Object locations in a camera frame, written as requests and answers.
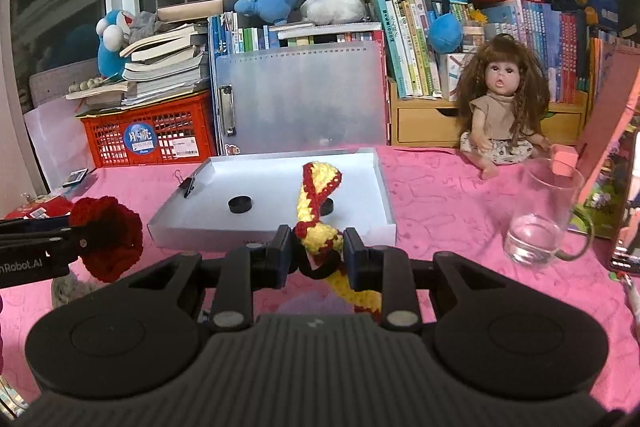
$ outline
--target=crate label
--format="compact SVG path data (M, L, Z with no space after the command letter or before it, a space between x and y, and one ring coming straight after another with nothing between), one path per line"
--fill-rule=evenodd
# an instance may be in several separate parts
M171 146L174 148L174 155L176 158L200 156L196 139L193 136L188 138L176 138L175 140L172 140Z
M124 145L132 153L149 154L158 146L158 137L148 123L136 122L126 128Z

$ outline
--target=pink sponge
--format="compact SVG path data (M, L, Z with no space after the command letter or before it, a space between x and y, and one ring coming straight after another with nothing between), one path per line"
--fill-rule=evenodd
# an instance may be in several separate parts
M558 176L571 176L578 163L578 152L568 145L551 146L551 170Z

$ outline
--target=water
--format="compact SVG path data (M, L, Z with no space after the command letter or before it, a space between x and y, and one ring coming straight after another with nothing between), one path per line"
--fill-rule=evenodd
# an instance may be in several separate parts
M526 214L511 221L504 251L516 263L542 267L555 256L563 235L564 230L552 220Z

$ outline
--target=wall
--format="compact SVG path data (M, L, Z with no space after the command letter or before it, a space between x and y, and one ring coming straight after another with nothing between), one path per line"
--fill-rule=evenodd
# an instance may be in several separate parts
M20 206L23 202L21 194L25 192L34 194L34 188L15 135L6 83L0 68L0 218Z

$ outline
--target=glass mug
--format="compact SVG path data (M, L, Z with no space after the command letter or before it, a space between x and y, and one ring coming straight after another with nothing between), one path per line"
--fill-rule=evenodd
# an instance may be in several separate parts
M580 258L589 250L594 236L591 219L575 206L584 178L573 167L548 158L528 160L523 166L522 191L504 239L507 256L531 267L544 267L555 258ZM587 242L571 255L560 246L574 215L585 225Z

